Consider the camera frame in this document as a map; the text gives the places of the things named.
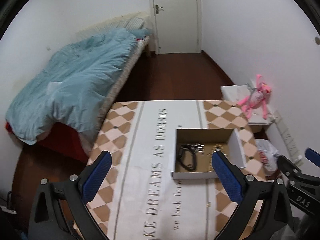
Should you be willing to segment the white plastic bag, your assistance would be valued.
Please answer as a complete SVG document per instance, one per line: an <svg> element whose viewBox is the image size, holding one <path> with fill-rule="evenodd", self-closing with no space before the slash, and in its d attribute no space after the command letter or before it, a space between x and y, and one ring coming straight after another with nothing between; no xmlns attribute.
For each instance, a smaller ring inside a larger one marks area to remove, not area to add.
<svg viewBox="0 0 320 240"><path fill-rule="evenodd" d="M268 140L256 139L255 143L266 176L272 176L278 169L277 160L279 151Z"/></svg>

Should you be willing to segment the pink panther plush toy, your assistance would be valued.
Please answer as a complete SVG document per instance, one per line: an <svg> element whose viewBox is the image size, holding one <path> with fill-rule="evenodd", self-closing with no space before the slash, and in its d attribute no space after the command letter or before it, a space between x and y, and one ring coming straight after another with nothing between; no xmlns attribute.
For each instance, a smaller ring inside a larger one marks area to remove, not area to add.
<svg viewBox="0 0 320 240"><path fill-rule="evenodd" d="M268 110L267 103L272 93L272 88L262 80L262 75L258 74L256 76L255 88L250 93L249 96L238 102L241 110L245 114L247 119L252 116L253 109L262 106L263 109L263 119L267 119Z"/></svg>

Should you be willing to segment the bed mattress with patterned sheet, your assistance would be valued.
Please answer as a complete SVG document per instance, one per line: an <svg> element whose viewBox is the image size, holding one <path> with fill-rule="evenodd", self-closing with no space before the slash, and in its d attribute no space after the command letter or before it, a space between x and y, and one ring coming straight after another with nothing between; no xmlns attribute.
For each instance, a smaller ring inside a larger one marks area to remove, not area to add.
<svg viewBox="0 0 320 240"><path fill-rule="evenodd" d="M84 134L79 134L82 149L87 155L90 154L91 149L93 148L95 140L100 131L100 128L103 125L104 119L108 113L108 110L111 108L112 103L116 99L125 82L128 80L131 70L137 63L141 54L143 52L148 51L149 49L149 42L150 38L152 37L152 23L150 21L150 14L148 12L139 11L110 18L108 20L92 25L76 33L76 40L81 41L93 35L111 31L115 28L123 28L124 21L133 17L143 18L145 21L144 27L142 29L137 29L140 30L142 34L136 36L141 36L142 39L137 41L137 45L135 49L133 49L133 52L131 53L129 59L125 62L124 69L121 71L120 76L111 85L111 89L107 93L106 99L104 100L102 107L99 109L97 124L95 124L93 128L93 135L91 139L87 139Z"/></svg>

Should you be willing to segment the checkered printed tablecloth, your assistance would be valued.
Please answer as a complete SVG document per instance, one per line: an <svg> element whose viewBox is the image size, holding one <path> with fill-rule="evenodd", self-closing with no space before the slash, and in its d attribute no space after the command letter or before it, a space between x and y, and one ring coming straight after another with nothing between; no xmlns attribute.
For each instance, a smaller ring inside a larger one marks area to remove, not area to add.
<svg viewBox="0 0 320 240"><path fill-rule="evenodd" d="M118 102L110 109L89 162L102 151L112 166L87 207L109 239L214 239L236 204L217 179L174 180L176 130L235 128L244 173L265 180L241 109L220 100Z"/></svg>

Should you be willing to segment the white cardboard box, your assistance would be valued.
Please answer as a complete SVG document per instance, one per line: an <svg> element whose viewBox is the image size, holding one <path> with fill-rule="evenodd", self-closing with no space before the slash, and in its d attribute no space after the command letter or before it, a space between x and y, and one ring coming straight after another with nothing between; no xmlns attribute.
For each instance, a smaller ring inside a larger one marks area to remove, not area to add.
<svg viewBox="0 0 320 240"><path fill-rule="evenodd" d="M176 156L181 145L190 145L195 151L197 156L195 172L186 171L177 162ZM216 151L221 151L231 164L238 168L247 166L240 132L237 129L177 129L172 178L174 180L217 178L212 167L212 156Z"/></svg>

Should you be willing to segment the black carabiner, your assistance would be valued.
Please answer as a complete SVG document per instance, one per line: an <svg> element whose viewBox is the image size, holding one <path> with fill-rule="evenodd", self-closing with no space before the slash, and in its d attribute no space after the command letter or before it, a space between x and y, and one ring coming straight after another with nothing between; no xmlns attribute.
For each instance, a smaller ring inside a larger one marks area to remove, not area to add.
<svg viewBox="0 0 320 240"><path fill-rule="evenodd" d="M197 168L197 156L190 145L181 145L176 156L177 162L188 172L195 172Z"/></svg>

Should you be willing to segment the white paper on duvet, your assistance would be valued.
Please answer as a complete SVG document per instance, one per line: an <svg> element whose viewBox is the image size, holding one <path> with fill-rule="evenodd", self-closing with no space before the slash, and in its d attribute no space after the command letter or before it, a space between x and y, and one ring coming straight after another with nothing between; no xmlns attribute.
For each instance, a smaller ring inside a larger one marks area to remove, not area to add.
<svg viewBox="0 0 320 240"><path fill-rule="evenodd" d="M47 85L46 94L49 95L53 93L59 87L59 85L61 85L61 83L62 82L59 81L50 81Z"/></svg>

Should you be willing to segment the teal blue duvet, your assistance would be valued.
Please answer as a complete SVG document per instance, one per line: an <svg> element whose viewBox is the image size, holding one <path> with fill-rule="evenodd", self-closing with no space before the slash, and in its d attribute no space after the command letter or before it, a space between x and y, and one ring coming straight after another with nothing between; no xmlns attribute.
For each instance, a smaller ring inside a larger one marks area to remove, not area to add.
<svg viewBox="0 0 320 240"><path fill-rule="evenodd" d="M5 118L13 134L33 145L59 122L91 139L99 109L142 39L136 35L141 34L140 30L113 29L56 52L9 106ZM50 81L62 83L47 95Z"/></svg>

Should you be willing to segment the white door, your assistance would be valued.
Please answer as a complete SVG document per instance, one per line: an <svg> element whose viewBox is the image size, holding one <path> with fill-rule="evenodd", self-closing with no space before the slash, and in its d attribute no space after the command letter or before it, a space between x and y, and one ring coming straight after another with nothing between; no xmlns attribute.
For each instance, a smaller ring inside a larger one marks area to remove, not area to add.
<svg viewBox="0 0 320 240"><path fill-rule="evenodd" d="M201 0L149 0L156 54L201 52Z"/></svg>

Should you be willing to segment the striped pillow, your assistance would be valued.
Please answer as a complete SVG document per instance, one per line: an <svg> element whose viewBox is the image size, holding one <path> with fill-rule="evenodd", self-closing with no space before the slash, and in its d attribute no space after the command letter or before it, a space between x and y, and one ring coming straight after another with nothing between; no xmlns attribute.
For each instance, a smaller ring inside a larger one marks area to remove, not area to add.
<svg viewBox="0 0 320 240"><path fill-rule="evenodd" d="M124 21L123 28L127 30L137 30L144 27L145 21L143 18L133 17Z"/></svg>

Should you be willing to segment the white wall power strip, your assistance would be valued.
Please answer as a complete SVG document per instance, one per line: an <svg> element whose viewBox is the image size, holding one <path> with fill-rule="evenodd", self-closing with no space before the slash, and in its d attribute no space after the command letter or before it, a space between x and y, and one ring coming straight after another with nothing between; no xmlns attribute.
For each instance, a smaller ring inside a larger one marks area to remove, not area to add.
<svg viewBox="0 0 320 240"><path fill-rule="evenodd" d="M297 144L293 136L289 131L289 128L285 124L284 119L281 117L281 114L279 113L278 110L274 111L273 116L274 116L274 122L286 146L286 149L290 156L291 161L296 166L301 166L303 164L303 157L297 147Z"/></svg>

